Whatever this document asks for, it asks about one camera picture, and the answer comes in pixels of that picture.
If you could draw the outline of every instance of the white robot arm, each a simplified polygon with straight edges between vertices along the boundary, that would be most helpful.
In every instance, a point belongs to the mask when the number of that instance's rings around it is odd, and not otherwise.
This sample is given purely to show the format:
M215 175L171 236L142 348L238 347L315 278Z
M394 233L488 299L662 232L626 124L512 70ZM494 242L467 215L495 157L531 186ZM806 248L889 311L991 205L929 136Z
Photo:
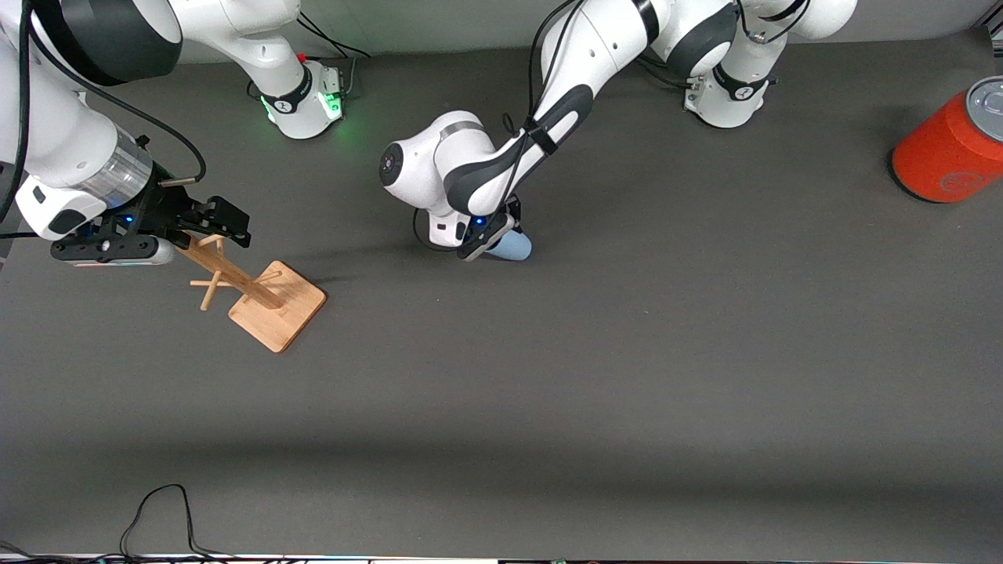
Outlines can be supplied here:
M342 116L338 70L301 61L275 31L296 21L299 0L170 1L185 39L241 65L261 90L269 119L286 136L317 136Z
M0 161L18 166L23 158L29 176L15 200L32 230L55 242L53 256L73 264L162 264L173 245L187 246L185 230L247 246L243 212L221 198L200 204L185 192L205 173L201 156L199 175L173 178L80 91L101 93L92 81L121 83L174 68L182 36L166 2L63 0L24 11L15 4L0 5ZM106 41L132 48L108 51Z
M762 107L787 35L822 39L843 28L857 0L739 0L742 25L719 65L687 92L685 107L715 127L737 127Z
M428 211L431 243L472 260L517 226L504 204L578 128L614 74L649 45L684 76L713 68L736 20L729 0L581 0L545 37L544 91L513 138L495 149L476 115L450 111L386 149L383 186Z

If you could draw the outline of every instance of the wooden peg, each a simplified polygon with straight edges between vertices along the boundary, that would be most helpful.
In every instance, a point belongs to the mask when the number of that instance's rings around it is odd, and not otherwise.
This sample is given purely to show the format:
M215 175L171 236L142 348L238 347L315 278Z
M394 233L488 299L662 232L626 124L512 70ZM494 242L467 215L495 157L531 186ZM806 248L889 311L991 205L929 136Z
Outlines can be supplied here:
M279 271L269 272L268 274L263 274L263 275L259 276L258 278L255 278L254 281L255 282L267 282L268 280L273 280L273 279L278 278L280 276L282 276L282 272L279 272ZM212 284L212 282L209 281L209 280L193 280L193 281L189 282L190 286L196 286L196 287L201 287L201 288L205 288L206 286L209 286L210 284ZM227 282L226 280L220 280L220 283L217 284L217 286L219 286L221 288L233 288L234 287L233 284L231 284L230 282Z
M206 290L206 297L202 298L202 305L199 309L209 311L209 304L213 303L213 296L216 295L216 287L220 285L220 278L223 273L217 270L213 273L213 279L209 282L209 289Z
M206 245L211 245L213 243L216 243L217 249L223 247L223 239L224 237L222 235L210 235L209 237L206 237L204 239L195 239L193 237L193 240L199 241L200 247L205 247Z

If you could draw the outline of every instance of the wooden pole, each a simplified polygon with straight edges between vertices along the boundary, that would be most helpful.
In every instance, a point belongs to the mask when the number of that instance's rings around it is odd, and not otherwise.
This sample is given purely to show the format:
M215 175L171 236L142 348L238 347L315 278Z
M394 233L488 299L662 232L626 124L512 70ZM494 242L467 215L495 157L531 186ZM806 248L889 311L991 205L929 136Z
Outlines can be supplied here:
M279 296L275 295L268 288L265 288L260 282L249 276L248 273L241 270L240 267L230 262L229 259L215 249L210 248L208 245L200 245L201 240L199 238L192 235L189 236L192 237L189 248L178 249L183 255L195 261L199 266L214 273L214 278L216 277L216 273L220 273L221 277L233 287L265 306L265 308L279 309L282 307L282 299Z

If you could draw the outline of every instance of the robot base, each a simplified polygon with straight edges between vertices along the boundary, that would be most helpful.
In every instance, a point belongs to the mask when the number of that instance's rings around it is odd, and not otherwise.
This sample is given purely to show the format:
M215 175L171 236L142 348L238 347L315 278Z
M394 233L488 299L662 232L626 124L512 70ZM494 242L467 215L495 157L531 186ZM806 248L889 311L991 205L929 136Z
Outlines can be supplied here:
M230 308L230 318L272 352L282 352L320 311L327 295L282 261L273 262L258 279L282 300L282 307L268 309L244 295Z
M284 135L294 139L315 137L344 116L338 69L316 61L307 61L303 66L312 74L313 86L296 111L281 113L262 98L269 120L278 125Z
M731 129L744 125L762 107L762 96L767 89L768 86L763 86L746 100L733 100L727 89L711 76L686 92L683 107L696 113L708 125Z

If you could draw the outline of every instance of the gray tabletop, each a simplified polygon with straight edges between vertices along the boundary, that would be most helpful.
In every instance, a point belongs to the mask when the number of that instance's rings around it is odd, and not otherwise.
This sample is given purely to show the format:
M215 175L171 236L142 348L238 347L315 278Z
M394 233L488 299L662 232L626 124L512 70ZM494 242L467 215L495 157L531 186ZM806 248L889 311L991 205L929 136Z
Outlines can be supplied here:
M738 130L632 67L521 188L529 262L424 251L380 153L453 108L500 142L526 58L363 60L347 119L303 143L235 65L117 88L202 148L194 195L251 214L229 256L330 301L273 355L235 295L198 311L187 261L80 271L16 243L0 536L105 551L179 481L226 551L1000 561L1003 191L937 206L886 172L991 73L985 33L791 46ZM180 502L149 509L133 548L182 550Z

